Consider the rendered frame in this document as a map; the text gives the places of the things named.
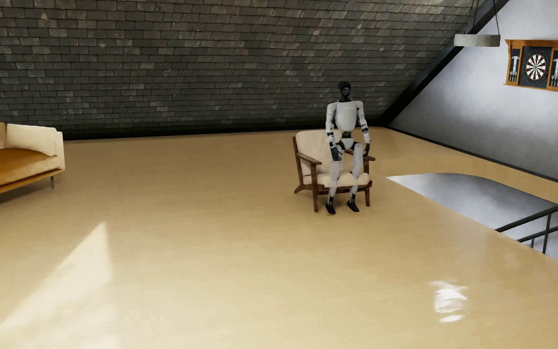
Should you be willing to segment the white right robot leg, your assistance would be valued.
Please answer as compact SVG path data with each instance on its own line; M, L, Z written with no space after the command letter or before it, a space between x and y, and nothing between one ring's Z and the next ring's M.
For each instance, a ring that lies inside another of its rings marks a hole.
M344 139L341 139L339 142L336 143L336 145L341 147L341 149L343 149L343 153L344 153L344 150L345 150ZM328 195L327 202L325 204L325 208L326 208L327 212L331 215L334 215L336 213L335 208L334 208L334 196L335 196L336 191L337 191L337 184L338 184L338 178L339 178L339 175L340 175L341 166L342 166L342 161L341 162L333 162L332 161L331 171L330 171L329 195Z

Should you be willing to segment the white robot leg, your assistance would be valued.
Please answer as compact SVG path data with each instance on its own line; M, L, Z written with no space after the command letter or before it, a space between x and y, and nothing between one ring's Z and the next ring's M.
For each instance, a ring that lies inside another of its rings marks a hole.
M344 150L345 150L344 139L341 139L339 142L336 143L336 145L341 147L341 149L343 149L343 153L344 153ZM325 208L326 208L327 212L331 215L334 215L336 213L335 208L334 208L334 196L335 196L336 191L337 191L337 184L338 184L338 178L339 178L339 175L340 175L341 166L342 166L342 161L341 162L333 162L332 161L331 171L330 171L329 195L328 195L327 202L325 204Z
M352 139L351 142L352 142L352 146L350 149L352 150L352 157L353 157L353 166L352 166L351 173L353 179L357 181L361 175L361 170L363 167L363 157L365 155L366 149L365 147L363 147L361 143L354 141L354 139ZM350 188L350 198L346 202L347 206L354 212L360 211L355 202L357 191L358 191L358 186L357 185L352 186Z

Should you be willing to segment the white left robot leg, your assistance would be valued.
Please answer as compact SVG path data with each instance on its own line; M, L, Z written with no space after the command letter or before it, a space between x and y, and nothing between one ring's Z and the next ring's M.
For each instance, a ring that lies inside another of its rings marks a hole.
M363 157L365 155L366 149L365 147L363 147L361 143L354 141L354 139L352 139L351 142L352 142L352 146L350 149L352 150L352 157L353 157L353 166L352 166L351 173L353 179L357 181L361 175L361 170L363 167ZM352 186L350 188L350 198L346 202L347 206L354 212L360 211L355 202L357 191L358 191L358 186L357 185Z

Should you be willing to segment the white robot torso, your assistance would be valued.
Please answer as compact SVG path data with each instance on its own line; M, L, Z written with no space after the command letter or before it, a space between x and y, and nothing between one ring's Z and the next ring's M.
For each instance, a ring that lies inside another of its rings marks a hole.
M334 103L334 106L335 109L332 122L340 132L350 133L357 127L361 127L360 113L362 103L360 101L337 101Z

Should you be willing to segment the grey round hanging lamp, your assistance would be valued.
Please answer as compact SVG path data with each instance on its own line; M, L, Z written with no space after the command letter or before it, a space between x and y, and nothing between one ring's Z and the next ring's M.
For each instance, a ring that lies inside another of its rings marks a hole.
M479 14L479 0L472 0L469 20L460 34L453 38L454 47L499 47L500 25L498 20L497 0L485 0L485 10ZM492 18L495 20L496 34L479 34L479 30Z

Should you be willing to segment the wooden dartboard cabinet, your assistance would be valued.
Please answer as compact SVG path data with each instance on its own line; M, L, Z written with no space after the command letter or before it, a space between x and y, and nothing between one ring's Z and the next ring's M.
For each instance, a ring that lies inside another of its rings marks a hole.
M506 39L505 85L558 92L558 40Z

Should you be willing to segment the black metal stair railing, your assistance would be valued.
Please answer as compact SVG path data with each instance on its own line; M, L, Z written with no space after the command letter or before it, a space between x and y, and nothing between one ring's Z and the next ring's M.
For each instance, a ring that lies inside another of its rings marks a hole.
M529 235L526 235L522 238L516 239L516 241L519 242L519 243L530 242L530 247L533 249L534 244L535 244L535 240L539 237L542 237L543 242L542 242L541 253L543 255L545 255L546 252L547 252L547 245L548 245L549 237L552 234L554 234L555 232L558 232L558 226L553 226L552 225L553 216L557 212L558 212L558 204L556 204L552 207L549 207L545 210L538 211L537 213L531 214L529 216L526 216L526 217L521 218L519 220L516 220L514 222L511 222L509 224L506 224L504 226L501 226L499 228L496 228L495 231L497 231L499 233L504 233L504 232L506 232L508 230L511 230L513 228L529 224L530 222L533 222L535 220L538 220L540 218L545 217L546 218L545 228L542 231L539 231L539 232L536 232L536 233L533 233L533 234L529 234Z

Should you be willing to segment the cream sofa back cushion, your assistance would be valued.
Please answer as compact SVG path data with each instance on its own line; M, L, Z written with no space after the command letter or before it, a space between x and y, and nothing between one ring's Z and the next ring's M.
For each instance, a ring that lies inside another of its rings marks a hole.
M4 148L32 150L47 156L63 149L63 134L52 127L6 124Z

